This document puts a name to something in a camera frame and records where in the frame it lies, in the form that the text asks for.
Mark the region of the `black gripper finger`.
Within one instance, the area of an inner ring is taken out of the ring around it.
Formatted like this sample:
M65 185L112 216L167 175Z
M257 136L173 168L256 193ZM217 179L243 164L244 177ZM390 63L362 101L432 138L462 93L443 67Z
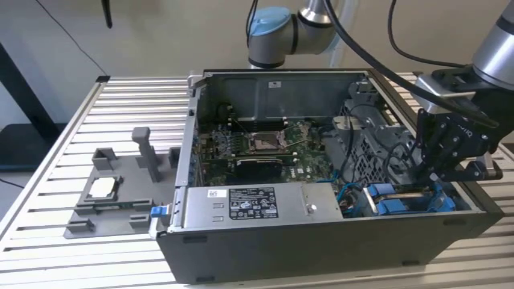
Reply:
M422 178L424 172L427 171L428 161L427 161L427 137L428 137L428 129L430 129L430 114L427 111L420 108L416 114L416 141L415 147L419 151L419 163L415 165L412 169L414 178Z
M447 122L436 122L428 141L428 179L439 179L443 171L448 168L448 161L454 160L452 151L463 141L463 134L456 127Z

